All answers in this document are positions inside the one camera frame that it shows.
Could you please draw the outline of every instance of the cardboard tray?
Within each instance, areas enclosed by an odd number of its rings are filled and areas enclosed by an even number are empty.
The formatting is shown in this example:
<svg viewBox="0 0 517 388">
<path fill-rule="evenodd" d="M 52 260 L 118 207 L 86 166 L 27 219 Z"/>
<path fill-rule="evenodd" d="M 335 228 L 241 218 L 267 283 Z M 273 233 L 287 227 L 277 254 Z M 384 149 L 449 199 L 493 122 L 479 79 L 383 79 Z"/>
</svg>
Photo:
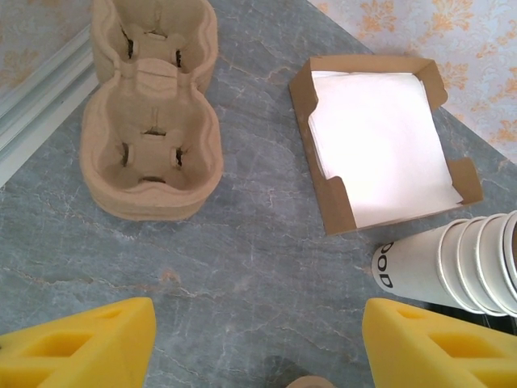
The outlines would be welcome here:
<svg viewBox="0 0 517 388">
<path fill-rule="evenodd" d="M 328 235 L 335 235 L 358 230 L 358 227 L 355 224 L 343 181 L 339 177 L 327 180 L 317 164 L 314 140 L 309 127 L 309 117 L 317 106 L 317 94 L 312 78 L 313 71 L 412 73 L 423 82 L 432 111 L 447 101 L 448 94 L 443 86 L 438 66 L 431 59 L 361 54 L 311 57 L 305 63 L 289 83 L 289 90 L 325 230 Z M 451 173 L 452 185 L 463 197 L 462 205 L 467 206 L 482 201 L 483 189 L 472 159 L 447 160 L 447 165 Z"/>
</svg>

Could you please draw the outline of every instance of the wallpaper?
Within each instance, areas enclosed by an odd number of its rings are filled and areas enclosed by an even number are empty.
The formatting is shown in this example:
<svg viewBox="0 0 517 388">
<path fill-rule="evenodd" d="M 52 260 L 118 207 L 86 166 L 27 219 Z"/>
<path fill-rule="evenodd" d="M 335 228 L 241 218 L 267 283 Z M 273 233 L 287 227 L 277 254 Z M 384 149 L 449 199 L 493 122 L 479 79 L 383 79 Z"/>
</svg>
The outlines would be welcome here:
<svg viewBox="0 0 517 388">
<path fill-rule="evenodd" d="M 90 22 L 89 0 L 0 0 L 0 100 Z"/>
<path fill-rule="evenodd" d="M 446 109 L 517 163 L 516 0 L 310 1 L 374 53 L 435 59 Z"/>
</svg>

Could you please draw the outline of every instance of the pulp cup holder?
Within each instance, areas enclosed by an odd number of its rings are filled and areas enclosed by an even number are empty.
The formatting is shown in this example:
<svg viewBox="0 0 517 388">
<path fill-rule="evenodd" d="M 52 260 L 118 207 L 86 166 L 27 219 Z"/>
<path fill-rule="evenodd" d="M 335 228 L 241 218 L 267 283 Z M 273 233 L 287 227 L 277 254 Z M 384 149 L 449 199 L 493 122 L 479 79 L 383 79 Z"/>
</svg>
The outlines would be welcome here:
<svg viewBox="0 0 517 388">
<path fill-rule="evenodd" d="M 103 84 L 86 106 L 81 168 L 100 207 L 133 220 L 197 212 L 223 171 L 203 92 L 217 56 L 205 0 L 94 0 L 91 40 Z"/>
</svg>

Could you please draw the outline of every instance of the cup rim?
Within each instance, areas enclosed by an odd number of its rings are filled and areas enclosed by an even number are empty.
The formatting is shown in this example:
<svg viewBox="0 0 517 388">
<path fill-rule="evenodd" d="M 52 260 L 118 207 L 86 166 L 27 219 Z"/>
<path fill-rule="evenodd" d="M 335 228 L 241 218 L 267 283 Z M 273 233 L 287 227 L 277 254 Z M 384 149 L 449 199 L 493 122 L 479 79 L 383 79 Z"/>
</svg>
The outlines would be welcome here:
<svg viewBox="0 0 517 388">
<path fill-rule="evenodd" d="M 481 287 L 485 290 L 486 294 L 490 297 L 492 302 L 494 302 L 503 312 L 507 313 L 508 315 L 517 317 L 517 310 L 513 310 L 513 308 L 506 306 L 503 303 L 503 301 L 496 295 L 496 293 L 489 287 L 489 285 L 485 279 L 485 275 L 483 274 L 483 271 L 481 268 L 481 256 L 480 256 L 479 247 L 481 244 L 481 236 L 483 235 L 483 230 L 486 228 L 486 226 L 490 222 L 492 222 L 498 218 L 505 219 L 504 227 L 501 228 L 501 230 L 498 232 L 498 235 L 497 235 L 498 240 L 500 238 L 501 242 L 502 242 L 504 230 L 506 229 L 506 224 L 508 223 L 508 214 L 503 214 L 503 215 L 495 214 L 493 216 L 488 217 L 486 220 L 483 221 L 481 228 L 477 232 L 476 246 L 475 246 L 475 250 L 474 250 L 474 258 L 476 261 L 476 274 L 477 274 L 477 279 L 481 282 Z M 511 283 L 511 279 L 508 276 L 508 273 L 506 272 L 506 264 L 505 264 L 505 260 L 504 260 L 502 243 L 500 245 L 498 244 L 497 250 L 498 250 L 499 255 L 496 258 L 496 260 L 497 260 L 496 265 L 499 266 L 499 270 L 502 272 L 502 277 L 504 278 L 506 287 L 509 289 L 511 296 L 517 301 L 517 291 L 515 291 L 513 284 Z"/>
<path fill-rule="evenodd" d="M 511 212 L 508 215 L 508 223 L 504 228 L 503 235 L 503 255 L 504 260 L 506 262 L 506 269 L 508 270 L 508 274 L 510 276 L 510 280 L 512 280 L 514 288 L 517 290 L 517 267 L 515 265 L 515 257 L 513 252 L 513 233 L 515 227 L 517 226 L 517 210 Z"/>
<path fill-rule="evenodd" d="M 469 221 L 469 224 L 461 231 L 461 234 L 460 234 L 460 237 L 459 237 L 459 241 L 461 241 L 464 237 L 464 234 L 465 234 L 465 231 L 467 230 L 468 226 L 470 226 L 471 224 L 473 224 L 474 222 L 483 222 L 485 219 L 487 219 L 489 217 L 475 217 L 473 218 L 472 220 Z M 458 276 L 460 278 L 460 283 L 461 285 L 463 286 L 463 290 L 467 293 L 467 295 L 469 295 L 469 297 L 471 299 L 473 299 L 474 301 L 474 304 L 485 314 L 488 314 L 488 315 L 492 315 L 494 317 L 504 317 L 506 316 L 507 314 L 506 313 L 503 313 L 502 311 L 493 311 L 491 309 L 489 309 L 488 307 L 482 305 L 477 299 L 476 297 L 474 296 L 473 292 L 470 290 L 470 288 L 467 286 L 467 283 L 466 281 L 464 280 L 465 276 L 464 276 L 464 273 L 463 273 L 463 270 L 461 269 L 461 265 L 460 265 L 460 248 L 461 248 L 461 244 L 458 244 L 456 246 L 456 270 L 458 272 Z"/>
<path fill-rule="evenodd" d="M 462 218 L 460 220 L 454 220 L 454 221 L 450 222 L 447 225 L 447 227 L 445 228 L 445 230 L 442 232 L 442 234 L 440 235 L 440 238 L 439 238 L 439 241 L 438 241 L 438 252 L 437 252 L 437 255 L 436 255 L 436 269 L 438 271 L 438 279 L 439 279 L 439 282 L 441 283 L 442 287 L 445 289 L 445 291 L 447 291 L 447 293 L 452 296 L 454 301 L 456 303 L 458 303 L 463 310 L 468 311 L 469 313 L 472 313 L 472 314 L 484 314 L 483 310 L 475 310 L 474 308 L 472 308 L 471 306 L 469 306 L 465 302 L 463 302 L 460 299 L 460 297 L 452 290 L 450 284 L 447 282 L 447 279 L 445 278 L 445 272 L 443 270 L 443 262 L 442 262 L 443 241 L 445 239 L 445 235 L 448 233 L 448 231 L 453 226 L 459 226 L 461 224 L 468 225 L 469 224 L 469 220 Z M 467 297 L 470 300 L 472 300 L 470 295 L 467 294 Z"/>
</svg>

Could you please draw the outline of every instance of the printed text on cup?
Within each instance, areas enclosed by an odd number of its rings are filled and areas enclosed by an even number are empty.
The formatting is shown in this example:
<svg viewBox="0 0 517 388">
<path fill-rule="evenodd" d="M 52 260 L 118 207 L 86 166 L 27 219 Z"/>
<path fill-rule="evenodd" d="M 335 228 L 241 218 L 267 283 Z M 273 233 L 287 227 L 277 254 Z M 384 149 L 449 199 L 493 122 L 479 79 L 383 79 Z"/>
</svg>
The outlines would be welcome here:
<svg viewBox="0 0 517 388">
<path fill-rule="evenodd" d="M 379 259 L 377 259 L 377 268 L 379 268 L 379 272 L 386 271 L 386 268 L 388 267 L 388 257 L 386 256 L 386 253 L 388 253 L 392 246 L 393 242 L 384 245 L 380 250 L 380 253 L 382 255 L 379 256 Z M 393 283 L 391 282 L 391 279 L 389 279 L 389 275 L 387 273 L 381 273 L 379 277 L 383 285 L 385 285 L 389 289 L 393 288 Z"/>
</svg>

